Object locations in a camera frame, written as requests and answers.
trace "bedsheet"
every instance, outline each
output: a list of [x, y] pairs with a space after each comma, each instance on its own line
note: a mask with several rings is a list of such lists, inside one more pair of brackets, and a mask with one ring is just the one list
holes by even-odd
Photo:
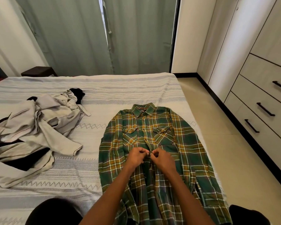
[[75, 157], [54, 153], [52, 169], [10, 189], [0, 187], [0, 224], [25, 224], [31, 211], [52, 197], [73, 201], [85, 214], [102, 195], [98, 155], [105, 128], [119, 110], [131, 109], [133, 104], [152, 102], [155, 106], [171, 108], [194, 128], [207, 150], [179, 82], [174, 74], [165, 72], [144, 75], [9, 77], [0, 82], [0, 119], [10, 114], [14, 104], [31, 96], [45, 93], [53, 95], [70, 88], [83, 90], [85, 96], [81, 104], [91, 113], [90, 117], [84, 116], [68, 136], [83, 144], [83, 148]]

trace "plaid shirt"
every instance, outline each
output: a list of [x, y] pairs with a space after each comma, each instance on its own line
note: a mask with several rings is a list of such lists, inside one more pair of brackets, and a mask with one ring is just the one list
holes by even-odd
[[[99, 148], [103, 192], [120, 173], [129, 151], [161, 147], [175, 160], [176, 170], [216, 224], [231, 223], [213, 168], [197, 134], [179, 115], [154, 104], [133, 105], [109, 122]], [[167, 179], [149, 157], [126, 186], [115, 224], [183, 224], [182, 212]]]

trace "forearm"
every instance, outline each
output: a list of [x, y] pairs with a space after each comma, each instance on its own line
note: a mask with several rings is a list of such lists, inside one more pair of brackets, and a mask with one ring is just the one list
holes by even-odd
[[214, 225], [214, 222], [203, 209], [200, 202], [191, 194], [180, 175], [177, 172], [167, 175], [173, 187], [182, 211], [182, 215], [187, 224]]
[[129, 166], [124, 166], [120, 174], [88, 211], [79, 225], [113, 224], [120, 200], [133, 171]]

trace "beige tile floor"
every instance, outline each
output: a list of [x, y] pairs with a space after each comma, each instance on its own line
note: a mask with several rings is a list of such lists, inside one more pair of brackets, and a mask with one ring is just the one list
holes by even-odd
[[281, 225], [281, 185], [197, 78], [178, 78], [229, 204]]

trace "person's left hand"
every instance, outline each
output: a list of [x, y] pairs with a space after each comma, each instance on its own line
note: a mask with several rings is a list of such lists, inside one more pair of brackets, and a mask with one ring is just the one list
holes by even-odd
[[135, 168], [143, 163], [143, 159], [149, 154], [150, 151], [143, 147], [134, 147], [130, 150], [125, 165], [128, 166], [133, 172]]

